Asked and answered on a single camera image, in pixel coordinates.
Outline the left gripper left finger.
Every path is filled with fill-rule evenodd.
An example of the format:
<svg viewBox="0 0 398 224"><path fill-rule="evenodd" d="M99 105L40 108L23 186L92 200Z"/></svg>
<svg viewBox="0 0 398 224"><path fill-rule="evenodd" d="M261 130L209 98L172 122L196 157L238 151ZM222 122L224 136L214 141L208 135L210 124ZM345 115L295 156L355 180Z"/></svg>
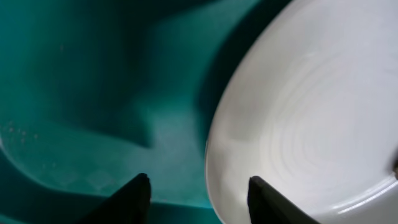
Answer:
<svg viewBox="0 0 398 224"><path fill-rule="evenodd" d="M140 173L77 223L144 224L150 199L150 179Z"/></svg>

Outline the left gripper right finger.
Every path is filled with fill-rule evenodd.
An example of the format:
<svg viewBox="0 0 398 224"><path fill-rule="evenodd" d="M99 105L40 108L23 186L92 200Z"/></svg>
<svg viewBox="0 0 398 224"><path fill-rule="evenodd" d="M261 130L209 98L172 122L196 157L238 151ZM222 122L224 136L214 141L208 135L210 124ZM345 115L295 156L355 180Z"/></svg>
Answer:
<svg viewBox="0 0 398 224"><path fill-rule="evenodd" d="M259 176L249 179L248 210L252 224L320 224Z"/></svg>

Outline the grey round plate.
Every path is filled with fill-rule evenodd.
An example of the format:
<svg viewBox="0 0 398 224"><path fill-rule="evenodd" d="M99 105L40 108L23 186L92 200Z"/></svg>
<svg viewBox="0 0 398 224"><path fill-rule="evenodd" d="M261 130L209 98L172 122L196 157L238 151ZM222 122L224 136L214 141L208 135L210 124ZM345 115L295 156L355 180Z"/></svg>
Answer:
<svg viewBox="0 0 398 224"><path fill-rule="evenodd" d="M206 186L223 223L254 175L320 223L396 223L396 161L397 0L294 0L221 97Z"/></svg>

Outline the brown food scrap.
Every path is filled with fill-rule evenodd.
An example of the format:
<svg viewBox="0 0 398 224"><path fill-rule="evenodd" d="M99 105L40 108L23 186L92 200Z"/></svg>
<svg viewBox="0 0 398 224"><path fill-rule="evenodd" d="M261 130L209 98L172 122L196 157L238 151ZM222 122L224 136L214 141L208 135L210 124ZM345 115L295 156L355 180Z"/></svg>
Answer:
<svg viewBox="0 0 398 224"><path fill-rule="evenodd" d="M394 173L394 177L398 180L398 159L396 159L392 166L392 171Z"/></svg>

